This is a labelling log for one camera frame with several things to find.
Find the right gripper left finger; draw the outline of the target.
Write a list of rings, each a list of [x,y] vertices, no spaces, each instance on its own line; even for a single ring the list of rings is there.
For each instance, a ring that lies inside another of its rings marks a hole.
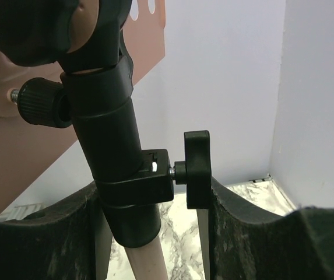
[[[0,279],[106,279],[111,242],[90,183],[22,220],[0,222]]]

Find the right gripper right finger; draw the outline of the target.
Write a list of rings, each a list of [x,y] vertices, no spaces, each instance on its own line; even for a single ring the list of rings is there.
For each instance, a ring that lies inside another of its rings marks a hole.
[[[212,180],[209,251],[212,279],[334,279],[334,209],[281,216]]]

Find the pink folding music stand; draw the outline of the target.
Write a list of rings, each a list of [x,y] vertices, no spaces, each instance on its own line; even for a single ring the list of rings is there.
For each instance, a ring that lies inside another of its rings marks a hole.
[[[210,202],[210,136],[186,132],[185,159],[143,150],[133,102],[133,61],[123,28],[131,1],[0,1],[0,52],[18,66],[57,62],[61,82],[28,80],[17,108],[30,124],[74,127],[114,239],[126,248],[136,279],[167,279],[158,204],[173,186],[187,206]]]

